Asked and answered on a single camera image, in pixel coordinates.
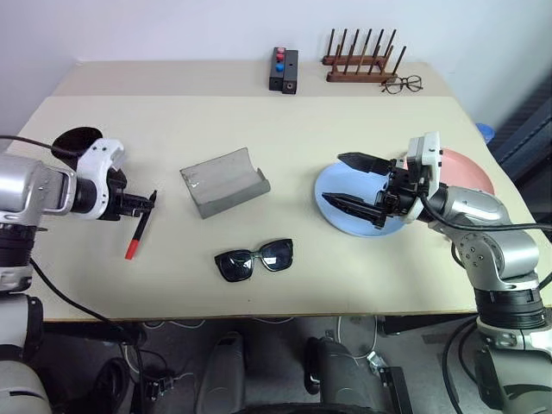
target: glasses frame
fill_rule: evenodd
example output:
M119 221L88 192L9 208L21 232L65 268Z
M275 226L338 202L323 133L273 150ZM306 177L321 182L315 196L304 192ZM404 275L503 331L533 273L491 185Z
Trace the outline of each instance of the glasses frame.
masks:
M263 248L267 248L269 246L271 246L272 244L274 243L281 243L281 242L285 242L285 243L289 243L290 246L290 250L292 252L292 257L290 258L290 263L288 266L282 268L282 269L271 269L268 264L265 262L264 258L262 257L262 249ZM244 279L238 279L238 280L228 280L226 279L226 277L224 276L224 272L223 270L221 269L221 266L220 266L220 259L223 257L223 256L226 256L227 254L230 255L230 254L237 254L237 253L247 253L249 254L249 259L251 260L251 272L249 273L249 275L244 278ZM220 253L218 255L215 256L215 263L216 263L216 267L218 268L218 271L220 272L220 274L223 276L224 280L226 280L227 282L230 282L230 283L235 283L235 282L242 282L243 280L248 280L251 278L251 276L253 276L253 271L254 271L254 268L255 268L255 259L260 259L260 262L263 264L263 266L265 267L266 270L268 270L269 272L281 272L282 270L286 270L286 269L289 269L291 266L292 266L292 263L293 263L293 240L292 239L278 239L278 240L274 240L274 241L270 241L269 243L265 243L263 244L258 250L256 251L251 251L251 250L247 250L246 248L240 248L240 249L237 249L237 250L230 250L228 252L224 252L224 253Z
M416 82L419 82L420 85L419 86L414 85ZM414 92L414 93L420 92L423 89L422 78L419 75L411 75L408 78L396 77L396 78L393 78L393 79L389 79L386 82L384 82L383 86L384 86L384 89L382 89L381 91L382 92L387 92L390 95L397 95L398 93L400 93L403 90L403 88L405 86L408 88L409 91ZM398 91L396 91L396 92L389 91L389 88L388 88L389 86L398 86Z

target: cable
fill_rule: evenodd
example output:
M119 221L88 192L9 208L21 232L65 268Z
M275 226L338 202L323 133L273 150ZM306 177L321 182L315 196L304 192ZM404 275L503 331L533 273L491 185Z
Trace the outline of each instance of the cable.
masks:
M539 229L542 231L552 231L552 224L547 223L524 223L524 224L500 224L497 226L476 226L476 225L466 225L453 223L441 216L430 204L428 196L425 193L418 194L422 200L423 207L427 213L434 220L438 221L445 226L450 227L451 229L462 230L462 231L511 231L511 230L530 230L530 229Z
M546 286L549 285L551 281L552 281L552 272L550 272L550 274L546 278L544 278L541 283L538 284L538 288L540 290L544 289Z
M143 354L150 354L150 355L156 356L157 358L160 359L161 362L163 362L165 370L166 371L169 370L169 364L166 362L166 359L163 355L161 355L161 354L159 354L155 351L150 351L149 349L140 349L140 352L143 353Z
M130 368L130 364L129 362L127 361L127 358L125 358L124 356L124 349L123 349L123 346L121 345L121 343L117 343L117 346L119 347L119 353L121 354L121 357L125 360L125 362L127 363L127 367L129 367L129 369L132 371L132 369ZM135 381L135 379L132 377L132 375L129 375L130 377L130 380L132 381L132 383L134 385L137 385L138 383Z
M288 322L292 321L293 319L295 319L295 317L288 317L287 319L284 319L283 321L269 321L267 319L262 319L260 317L253 317L252 319L254 321L257 321L257 322L269 323L271 325L280 325L282 323L288 323Z
M134 366L130 363L129 347L123 346L122 349L123 349L123 353L124 353L124 360L127 362L127 365L129 366L130 370L133 373L140 374L140 371L138 371L138 368L134 368Z
M156 330L156 329L159 329L161 328L162 326L165 325L164 322L159 322L158 324L154 325L154 326L151 326L151 325L148 325L147 322L144 322L142 323L142 325L144 326L144 328L146 329L149 329L149 330Z
M197 328L201 328L202 326L205 325L205 319L203 321L201 321L200 323L198 323L197 325L184 325L182 323L178 323L178 322L174 322L174 321L169 321L168 323L170 323L171 325L174 325L174 326L178 326L180 328L185 328L185 329L197 329Z
M11 140L11 141L19 141L19 142L26 142L27 144L36 145L37 147L43 147L50 149L52 151L55 151L57 153L69 156L69 157L80 157L81 153L75 153L73 151L67 151L66 149L55 147L53 145L45 144L44 142L39 142L35 140L31 140L29 138L23 138L22 136L16 136L16 135L0 135L0 140Z
M82 304L78 304L74 300L67 297L62 291L60 291L53 283L52 281L46 276L44 272L42 272L42 269L38 266L38 264L35 262L33 258L29 259L29 262L31 266L33 267L34 271L39 275L39 277L42 279L42 281L50 288L50 290L55 293L58 297L60 297L61 300L68 303L69 305L73 306L74 308L77 308L80 311L83 311L84 313L90 315L91 317L95 317L97 320L102 321L104 323L107 323L111 328L118 331L124 339L132 345L132 347L136 351L136 362L138 363L138 368L136 369L136 373L139 375L139 386L140 386L140 398L141 398L141 408L144 410L146 407L146 383L144 381L144 366L143 361L141 358L140 350L138 349L138 346L136 345L135 341L133 340L132 336L126 331L126 329L121 326L118 323L115 323L108 319L107 317L104 317L100 315L99 313L95 312L94 310L90 310L87 307L83 306Z
M465 269L464 264L462 263L462 260L460 260L460 258L458 257L458 254L456 254L456 245L454 243L450 243L450 253L452 254L452 258L455 260L458 266Z
M197 329L197 328L201 328L202 326L204 326L205 322L207 322L206 319L204 319L203 321L201 321L197 325L184 325L183 323L178 323L178 322L174 322L174 321L163 321L163 322L159 322L158 324L156 324L154 326L148 325L147 322L144 322L142 325L143 325L144 328L149 329L149 330L159 329L162 326L164 326L165 323L170 323L171 325L178 326L180 328L185 328L185 329Z
M342 343L342 317L337 317L337 341Z
M464 332L464 335L462 335L462 338L460 338L460 342L458 342L458 360L460 361L460 365L462 365L462 368L464 369L466 375L469 377L470 380L474 382L475 385L477 385L477 379L475 378L475 375L469 370L466 362L464 361L464 345L466 344L466 340L468 339L468 337L473 334L476 328L477 324L473 323L472 326L470 326L469 329Z
M337 317L337 341L339 343L342 343L342 317ZM364 355L359 356L353 356L354 360L363 360L367 358L375 349L376 349L376 343L378 341L378 317L375 315L373 316L373 339L372 339L372 346L370 347L370 350L366 352Z
M455 394L452 390L452 386L450 385L449 350L456 336L460 334L464 330L464 328L466 328L470 323L473 323L475 319L476 317L470 317L467 321L465 321L464 323L461 323L455 329L452 335L448 338L447 343L445 343L445 348L442 351L442 379L445 383L445 388L447 389L447 394L448 394L448 398L450 399L450 404L452 404L452 406L455 408L456 414L463 414L463 412L460 406L458 405L458 401L456 401Z
M190 377L190 376L195 377L196 374L194 374L194 373L182 373L178 377L174 377L173 380L179 381L179 380L183 379L184 377Z

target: eyeglasses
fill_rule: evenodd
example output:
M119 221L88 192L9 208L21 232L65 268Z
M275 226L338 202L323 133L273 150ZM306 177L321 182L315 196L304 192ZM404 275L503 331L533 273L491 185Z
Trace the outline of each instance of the eyeglasses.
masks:
M271 241L259 251L232 250L215 257L215 263L227 282L241 282L253 274L254 259L259 258L271 272L287 269L293 262L293 241L282 239Z
M423 89L422 78L417 75L411 75L408 78L395 78L385 82L383 86L385 88L381 91L391 93L392 95L401 92L405 86L412 92L418 92Z

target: marker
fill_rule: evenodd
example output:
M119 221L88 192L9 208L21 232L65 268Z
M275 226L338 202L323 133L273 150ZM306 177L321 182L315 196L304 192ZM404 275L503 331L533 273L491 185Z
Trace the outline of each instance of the marker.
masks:
M155 205L156 198L157 198L157 190L155 190L152 193L152 195L149 196L149 201L151 201ZM126 260L132 260L132 258L134 257L136 249L140 244L141 235L144 232L144 229L146 228L147 220L149 219L149 215L151 214L151 212L152 211L150 210L141 215L141 219L138 222L138 228L136 229L135 235L132 237L132 240L130 241L129 248L127 249L127 253L124 256Z

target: table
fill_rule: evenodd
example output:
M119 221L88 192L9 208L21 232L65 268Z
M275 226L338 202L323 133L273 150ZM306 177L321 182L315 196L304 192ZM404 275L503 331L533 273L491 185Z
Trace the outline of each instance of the table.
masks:
M21 131L52 142L77 126L118 138L127 150L128 191L159 196L140 248L124 254L137 220L119 223L45 216L33 255L69 297L122 319L474 311L474 293L450 257L449 241L423 223L394 235L346 235L318 212L317 175L343 152L392 158L413 136L441 132L492 179L515 223L531 220L522 198L446 85L425 64L424 90L387 96L377 85L327 84L327 68L303 63L297 96L270 92L260 62L100 62L75 68ZM272 190L202 220L179 169L248 147ZM14 143L16 154L61 164L47 151ZM538 272L552 269L551 248L531 231L541 252ZM291 237L290 269L261 266L251 280L230 284L213 257ZM47 320L87 320L38 279ZM552 304L552 291L543 293Z

